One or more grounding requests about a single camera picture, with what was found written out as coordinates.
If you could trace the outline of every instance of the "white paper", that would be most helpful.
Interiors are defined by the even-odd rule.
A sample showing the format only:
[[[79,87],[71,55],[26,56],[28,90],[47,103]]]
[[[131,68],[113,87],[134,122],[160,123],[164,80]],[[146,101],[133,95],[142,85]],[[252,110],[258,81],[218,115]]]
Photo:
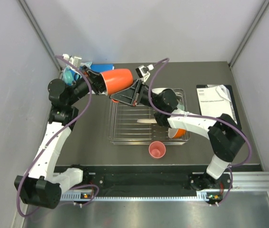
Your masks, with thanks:
[[[202,115],[219,117],[225,113],[236,122],[235,116],[232,113],[232,105],[227,94],[227,88],[224,85],[197,88],[196,90]]]

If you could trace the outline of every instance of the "dish rack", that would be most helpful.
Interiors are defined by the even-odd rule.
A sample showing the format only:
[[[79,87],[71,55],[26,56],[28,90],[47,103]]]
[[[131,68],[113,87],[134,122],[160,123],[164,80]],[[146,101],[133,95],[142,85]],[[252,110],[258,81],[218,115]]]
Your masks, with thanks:
[[[179,105],[187,111],[185,92],[182,89],[173,90]],[[180,138],[169,139],[167,127],[160,127],[156,123],[137,123],[138,119],[154,119],[155,111],[150,107],[141,104],[130,107],[112,101],[110,103],[108,138],[113,144],[149,145],[153,141],[161,141],[165,145],[183,145],[190,139],[189,132]]]

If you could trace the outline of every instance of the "pink cup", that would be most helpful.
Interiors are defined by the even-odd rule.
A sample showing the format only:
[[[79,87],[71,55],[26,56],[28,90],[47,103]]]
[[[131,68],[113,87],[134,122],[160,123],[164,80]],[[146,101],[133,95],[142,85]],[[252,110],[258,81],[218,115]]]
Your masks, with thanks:
[[[166,147],[162,142],[154,141],[149,145],[149,153],[153,158],[159,159],[165,155]]]

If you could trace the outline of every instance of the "white wall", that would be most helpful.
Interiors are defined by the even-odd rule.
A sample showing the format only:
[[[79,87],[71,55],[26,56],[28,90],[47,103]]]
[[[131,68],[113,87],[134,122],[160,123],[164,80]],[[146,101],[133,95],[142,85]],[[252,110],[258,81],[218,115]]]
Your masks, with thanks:
[[[17,1],[0,0],[0,228],[11,226],[14,179],[37,152],[57,75]]]
[[[269,9],[236,62],[233,73],[261,158],[269,170]]]
[[[263,0],[27,0],[56,54],[230,61]]]

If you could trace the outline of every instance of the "black clipboard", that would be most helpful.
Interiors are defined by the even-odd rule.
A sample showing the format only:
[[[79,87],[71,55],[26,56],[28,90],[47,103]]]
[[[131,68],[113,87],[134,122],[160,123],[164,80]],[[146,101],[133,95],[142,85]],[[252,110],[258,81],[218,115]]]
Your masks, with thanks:
[[[234,99],[234,95],[233,95],[233,90],[232,90],[232,86],[231,85],[224,85],[228,90],[229,90],[229,93],[230,93],[230,98],[231,98],[231,102],[232,102],[232,106],[233,106],[233,110],[234,110],[234,114],[235,114],[235,118],[237,120],[237,125],[242,128],[241,126],[241,122],[240,122],[240,117],[239,117],[239,113],[238,113],[238,109],[237,109],[237,105],[235,103],[235,99]],[[197,89],[200,89],[200,88],[208,88],[207,85],[196,85],[196,88]]]

